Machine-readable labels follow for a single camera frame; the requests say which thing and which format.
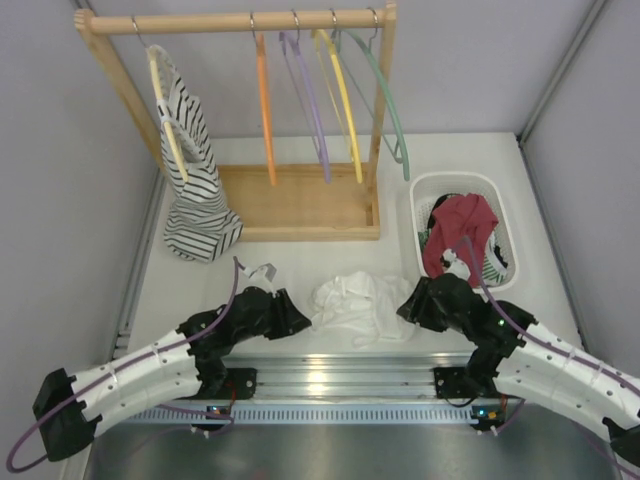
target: metal hook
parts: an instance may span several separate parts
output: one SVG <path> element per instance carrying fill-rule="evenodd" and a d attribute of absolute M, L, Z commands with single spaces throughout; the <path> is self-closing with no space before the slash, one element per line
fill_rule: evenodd
<path fill-rule="evenodd" d="M 249 23 L 251 24 L 251 33 L 253 33 L 253 41 L 258 44 L 258 39 L 256 38 L 256 24 L 253 21 L 253 10 L 249 12 Z"/>
<path fill-rule="evenodd" d="M 373 12 L 373 21 L 376 23 L 376 30 L 373 32 L 373 36 L 369 39 L 369 50 L 371 50 L 371 43 L 373 42 L 373 39 L 378 36 L 378 14 L 373 7 L 367 7 L 367 9 Z"/>
<path fill-rule="evenodd" d="M 334 40 L 336 35 L 338 34 L 338 17 L 336 17 L 336 11 L 333 8 L 329 9 L 331 11 L 331 16 L 333 17 L 333 32 L 331 32 L 331 40 Z"/>
<path fill-rule="evenodd" d="M 135 15 L 131 15 L 131 23 L 133 23 L 133 29 L 136 31 L 136 35 L 138 35 L 138 40 L 140 40 L 140 43 L 142 44 L 142 46 L 145 49 L 149 48 L 149 46 L 145 43 L 145 41 L 142 40 L 142 35 L 140 35 L 140 30 L 138 30 L 138 24 L 136 23 Z"/>
<path fill-rule="evenodd" d="M 298 37 L 296 38 L 296 45 L 300 45 L 300 20 L 298 19 L 298 14 L 296 13 L 296 9 L 292 8 L 291 12 L 293 12 L 293 21 L 296 22 L 296 30 L 298 30 Z"/>

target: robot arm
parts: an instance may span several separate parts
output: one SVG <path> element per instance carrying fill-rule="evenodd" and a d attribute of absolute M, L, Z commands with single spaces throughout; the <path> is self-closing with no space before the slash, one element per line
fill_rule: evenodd
<path fill-rule="evenodd" d="M 236 343 L 256 336 L 283 338 L 311 326 L 285 290 L 271 294 L 249 287 L 235 296 L 214 330 L 189 340 L 215 322 L 223 307 L 195 314 L 152 345 L 108 364 L 74 375 L 64 369 L 47 375 L 33 406 L 36 419 L 77 395 L 40 425 L 47 459 L 68 458 L 118 422 L 156 405 L 214 398 L 227 377 L 221 357 Z M 83 393 L 105 374 L 111 378 Z"/>
<path fill-rule="evenodd" d="M 496 303 L 445 274 L 420 279 L 398 314 L 436 332 L 452 328 L 476 345 L 462 379 L 476 396 L 505 394 L 537 403 L 640 465 L 640 380 L 558 338 L 519 307 Z"/>

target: gray wall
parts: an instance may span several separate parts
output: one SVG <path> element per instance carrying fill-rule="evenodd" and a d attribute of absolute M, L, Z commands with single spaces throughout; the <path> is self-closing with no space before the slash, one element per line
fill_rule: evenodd
<path fill-rule="evenodd" d="M 639 23 L 640 2 L 612 3 L 527 147 L 587 340 L 596 354 L 635 375 Z"/>
<path fill-rule="evenodd" d="M 63 0 L 15 0 L 0 15 L 3 459 L 48 372 L 105 360 L 155 168 L 72 14 Z M 18 461 L 43 451 L 36 435 Z"/>
<path fill-rule="evenodd" d="M 101 15 L 323 10 L 383 5 L 382 0 L 92 0 Z M 392 83 L 409 132 L 518 131 L 571 40 L 590 0 L 398 0 Z M 339 133 L 311 39 L 301 47 L 322 99 L 331 133 Z M 370 32 L 362 33 L 368 38 Z M 173 56 L 187 85 L 201 97 L 214 137 L 256 136 L 260 103 L 255 46 L 249 33 L 146 36 Z M 266 35 L 276 135 L 307 134 L 276 33 Z M 374 79 L 345 38 L 345 56 L 365 92 Z M 148 102 L 153 92 L 143 47 L 136 37 L 115 40 Z M 356 125 L 371 128 L 355 95 Z"/>

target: purple hanger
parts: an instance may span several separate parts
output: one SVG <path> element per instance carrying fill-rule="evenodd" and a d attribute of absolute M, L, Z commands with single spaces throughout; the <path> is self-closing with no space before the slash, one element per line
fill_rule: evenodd
<path fill-rule="evenodd" d="M 315 124 L 315 136 L 311 137 L 313 139 L 313 146 L 315 147 L 316 153 L 318 154 L 318 160 L 324 165 L 324 180 L 327 183 L 331 183 L 329 153 L 327 152 L 327 144 L 324 139 L 324 130 L 322 128 L 322 121 L 320 120 L 320 112 L 318 111 L 318 102 L 316 101 L 316 96 L 313 92 L 313 84 L 311 83 L 311 76 L 309 75 L 307 64 L 305 63 L 304 58 L 302 58 L 302 54 L 300 53 L 300 45 L 298 45 L 298 42 L 294 40 L 291 35 L 289 35 L 287 32 L 280 32 L 279 38 L 280 42 L 282 43 L 282 53 L 284 55 L 285 63 L 287 64 L 287 70 L 289 70 L 289 75 L 291 76 L 293 87 L 295 88 L 296 95 L 298 96 L 298 100 L 300 101 L 300 106 L 302 107 L 302 111 L 304 113 L 304 119 L 307 122 L 309 130 L 313 132 L 314 128 L 311 127 L 309 116 L 306 109 L 304 108 L 304 100 L 302 99 L 302 95 L 300 94 L 300 90 L 298 89 L 298 85 L 296 84 L 295 78 L 293 76 L 293 71 L 291 70 L 291 65 L 289 64 L 289 59 L 287 58 L 287 42 L 289 42 L 289 45 L 291 46 L 291 50 L 296 57 L 298 67 L 300 68 L 300 72 L 302 73 L 304 89 L 307 93 L 309 105 L 311 105 L 311 115 Z"/>

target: vent grille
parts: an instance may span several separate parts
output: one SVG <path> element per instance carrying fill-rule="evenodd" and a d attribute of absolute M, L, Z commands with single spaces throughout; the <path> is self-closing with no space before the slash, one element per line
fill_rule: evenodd
<path fill-rule="evenodd" d="M 204 410 L 201 405 L 188 408 Z M 236 424 L 469 424 L 471 407 L 448 405 L 236 405 Z M 185 414 L 153 408 L 131 417 L 133 423 L 224 423 L 198 414 Z"/>

